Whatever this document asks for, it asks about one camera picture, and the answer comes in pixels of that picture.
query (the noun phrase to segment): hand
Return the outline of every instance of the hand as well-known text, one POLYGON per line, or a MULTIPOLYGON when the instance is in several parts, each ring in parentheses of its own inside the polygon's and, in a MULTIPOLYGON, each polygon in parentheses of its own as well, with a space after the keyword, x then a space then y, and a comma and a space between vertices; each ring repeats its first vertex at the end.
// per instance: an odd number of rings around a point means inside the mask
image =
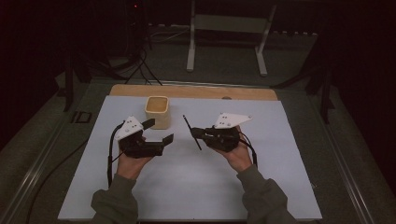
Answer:
POLYGON ((125 178, 136 180, 143 167, 151 161, 152 157, 146 158, 132 158, 127 157, 125 154, 120 155, 119 165, 117 167, 117 175, 121 175, 125 178))
MULTIPOLYGON (((241 132, 241 128, 236 126, 238 132, 241 132)), ((240 139, 245 140, 244 135, 239 134, 240 139)), ((225 152, 218 149, 215 149, 219 154, 221 154, 228 163, 230 163, 231 167, 235 169, 237 173, 241 173, 246 170, 249 166, 252 165, 250 155, 248 153, 248 147, 239 142, 238 146, 234 148, 232 151, 225 152)))

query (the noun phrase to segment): white table surface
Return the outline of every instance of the white table surface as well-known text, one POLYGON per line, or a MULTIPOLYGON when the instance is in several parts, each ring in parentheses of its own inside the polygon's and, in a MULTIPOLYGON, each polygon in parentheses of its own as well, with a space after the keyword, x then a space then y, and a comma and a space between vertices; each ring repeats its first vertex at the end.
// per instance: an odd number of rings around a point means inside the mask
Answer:
MULTIPOLYGON (((94 192, 107 189, 106 160, 110 135, 129 116, 146 120, 147 97, 107 96, 75 176, 64 199, 59 219, 91 219, 94 192)), ((161 140, 170 133, 174 142, 161 157, 143 169, 133 189, 139 220, 243 220, 243 189, 236 172, 201 140, 195 144, 182 117, 191 127, 207 128, 220 112, 250 115, 241 125, 256 149, 260 172, 273 178, 289 198, 288 210, 297 219, 320 219, 299 149, 280 101, 170 98, 172 125, 168 130, 146 130, 147 139, 161 140)), ((113 157, 118 154, 114 141, 113 157)))

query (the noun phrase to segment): wooden edge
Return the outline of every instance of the wooden edge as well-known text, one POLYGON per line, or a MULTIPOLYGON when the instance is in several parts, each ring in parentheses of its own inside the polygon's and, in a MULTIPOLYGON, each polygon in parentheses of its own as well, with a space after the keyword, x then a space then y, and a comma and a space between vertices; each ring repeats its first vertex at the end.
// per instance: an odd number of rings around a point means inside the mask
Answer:
POLYGON ((114 85, 109 95, 277 101, 274 90, 234 87, 114 85))

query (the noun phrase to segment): yellow cup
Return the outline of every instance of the yellow cup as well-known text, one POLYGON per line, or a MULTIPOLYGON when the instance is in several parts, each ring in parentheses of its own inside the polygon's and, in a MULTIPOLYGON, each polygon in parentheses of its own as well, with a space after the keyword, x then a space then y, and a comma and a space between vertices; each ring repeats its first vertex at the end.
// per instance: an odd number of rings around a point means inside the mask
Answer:
POLYGON ((150 96, 145 111, 147 119, 155 119, 151 129, 168 129, 171 125, 169 99, 166 96, 150 96))

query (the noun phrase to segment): sleeve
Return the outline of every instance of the sleeve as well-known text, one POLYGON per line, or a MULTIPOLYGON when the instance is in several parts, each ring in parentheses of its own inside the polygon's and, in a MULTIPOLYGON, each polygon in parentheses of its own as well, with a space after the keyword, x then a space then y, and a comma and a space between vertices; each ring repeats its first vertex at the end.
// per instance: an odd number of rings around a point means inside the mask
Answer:
POLYGON ((242 202, 247 209, 247 224, 297 223, 287 210, 288 198, 273 179, 264 179, 255 165, 237 175, 242 182, 242 202))
POLYGON ((91 223, 136 223, 137 201, 132 195, 136 180, 115 174, 108 190, 100 189, 92 196, 91 207, 96 214, 91 223))

